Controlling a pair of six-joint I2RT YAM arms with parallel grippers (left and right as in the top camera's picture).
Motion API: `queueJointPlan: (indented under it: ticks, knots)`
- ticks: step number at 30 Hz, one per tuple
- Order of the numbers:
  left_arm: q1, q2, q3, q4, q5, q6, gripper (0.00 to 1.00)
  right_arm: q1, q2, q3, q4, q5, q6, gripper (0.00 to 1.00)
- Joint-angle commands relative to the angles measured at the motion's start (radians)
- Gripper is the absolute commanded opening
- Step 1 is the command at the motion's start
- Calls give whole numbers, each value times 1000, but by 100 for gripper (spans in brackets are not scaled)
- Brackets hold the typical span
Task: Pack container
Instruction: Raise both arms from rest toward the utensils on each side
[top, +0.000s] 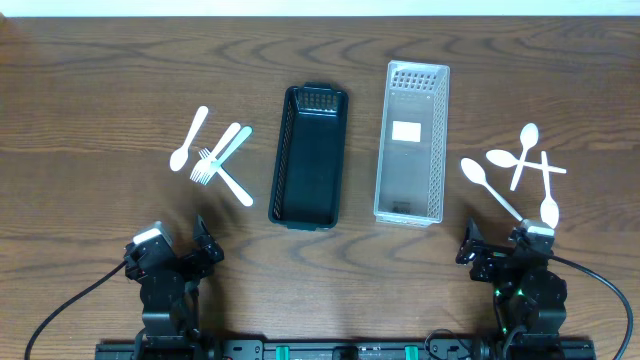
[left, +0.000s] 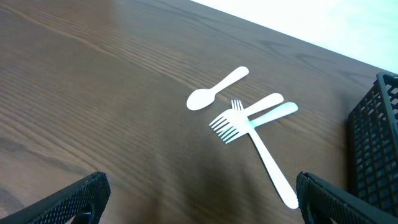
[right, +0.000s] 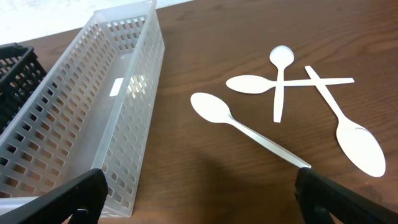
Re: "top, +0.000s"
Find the white spoon clear basket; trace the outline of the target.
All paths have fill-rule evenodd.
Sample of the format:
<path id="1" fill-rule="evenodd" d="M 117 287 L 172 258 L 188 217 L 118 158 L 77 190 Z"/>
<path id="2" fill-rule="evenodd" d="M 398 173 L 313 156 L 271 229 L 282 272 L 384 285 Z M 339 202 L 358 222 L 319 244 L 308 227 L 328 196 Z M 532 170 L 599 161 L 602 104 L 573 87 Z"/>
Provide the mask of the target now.
<path id="1" fill-rule="evenodd" d="M 460 166 L 463 174 L 469 181 L 483 186 L 517 221 L 523 220 L 522 215 L 488 183 L 484 169 L 475 160 L 471 158 L 462 158 Z"/>

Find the white spoon bowl down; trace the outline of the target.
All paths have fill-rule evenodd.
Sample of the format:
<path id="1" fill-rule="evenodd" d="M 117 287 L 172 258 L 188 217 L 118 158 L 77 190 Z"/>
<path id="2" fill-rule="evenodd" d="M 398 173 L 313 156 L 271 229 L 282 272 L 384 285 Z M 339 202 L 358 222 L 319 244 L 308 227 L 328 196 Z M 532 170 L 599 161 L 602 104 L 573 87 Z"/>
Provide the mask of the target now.
<path id="1" fill-rule="evenodd" d="M 550 170 L 547 153 L 541 152 L 541 165 L 543 166 L 543 182 L 545 197 L 540 205 L 541 220 L 552 229 L 555 229 L 559 222 L 559 207 L 551 195 Z"/>

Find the white spoon horizontal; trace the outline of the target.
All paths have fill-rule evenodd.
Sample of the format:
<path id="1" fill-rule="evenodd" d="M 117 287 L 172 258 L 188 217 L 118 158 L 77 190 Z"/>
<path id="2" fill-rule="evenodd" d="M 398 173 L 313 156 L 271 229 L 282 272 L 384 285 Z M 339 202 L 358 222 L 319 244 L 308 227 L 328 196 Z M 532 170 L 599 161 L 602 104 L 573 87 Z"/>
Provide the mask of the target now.
<path id="1" fill-rule="evenodd" d="M 506 150 L 500 150 L 500 149 L 487 151 L 486 158 L 492 164 L 502 168 L 515 167 L 519 163 L 519 160 L 516 159 L 510 152 Z M 525 161 L 523 166 L 537 169 L 537 170 L 548 170 L 551 173 L 559 173 L 559 174 L 567 173 L 567 170 L 564 168 L 555 167 L 551 165 L 544 165 L 541 163 L 533 163 L 533 162 Z"/>

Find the white spoon bowl up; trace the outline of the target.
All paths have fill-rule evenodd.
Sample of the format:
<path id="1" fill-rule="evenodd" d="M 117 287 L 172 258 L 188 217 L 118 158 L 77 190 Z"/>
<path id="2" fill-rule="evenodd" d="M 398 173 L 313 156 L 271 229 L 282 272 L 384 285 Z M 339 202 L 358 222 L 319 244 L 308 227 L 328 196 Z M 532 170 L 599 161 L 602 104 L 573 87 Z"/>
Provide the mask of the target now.
<path id="1" fill-rule="evenodd" d="M 516 162 L 516 168 L 514 170 L 514 174 L 510 183 L 511 191 L 515 191 L 517 188 L 528 151 L 533 148 L 538 142 L 539 130 L 537 125 L 534 123 L 526 124 L 520 132 L 519 139 L 522 145 L 522 152 Z"/>

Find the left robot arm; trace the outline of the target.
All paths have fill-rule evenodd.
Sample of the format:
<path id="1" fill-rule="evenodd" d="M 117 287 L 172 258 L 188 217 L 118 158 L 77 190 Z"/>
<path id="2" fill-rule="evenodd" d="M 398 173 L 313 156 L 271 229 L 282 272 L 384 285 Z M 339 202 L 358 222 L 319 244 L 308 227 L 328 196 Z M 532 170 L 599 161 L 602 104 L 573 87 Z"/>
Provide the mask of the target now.
<path id="1" fill-rule="evenodd" d="M 125 276 L 141 285 L 142 321 L 148 344 L 134 351 L 140 359 L 147 351 L 164 349 L 206 354 L 211 340 L 199 325 L 199 284 L 214 273 L 224 251 L 212 237 L 204 219 L 195 218 L 193 240 L 197 247 L 177 256 L 173 240 L 160 221 L 136 234 L 125 247 Z"/>

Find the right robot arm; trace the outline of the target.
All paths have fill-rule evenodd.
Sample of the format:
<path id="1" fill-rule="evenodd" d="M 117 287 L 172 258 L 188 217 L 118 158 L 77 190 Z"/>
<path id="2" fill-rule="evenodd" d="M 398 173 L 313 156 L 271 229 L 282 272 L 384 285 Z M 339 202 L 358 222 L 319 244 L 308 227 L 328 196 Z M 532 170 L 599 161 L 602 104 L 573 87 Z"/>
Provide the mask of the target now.
<path id="1" fill-rule="evenodd" d="M 496 355 L 506 359 L 518 347 L 527 351 L 549 344 L 566 320 L 567 284 L 548 269 L 555 231 L 544 222 L 523 220 L 513 228 L 511 247 L 486 242 L 473 219 L 456 255 L 471 266 L 473 281 L 493 286 L 493 309 L 502 338 Z"/>

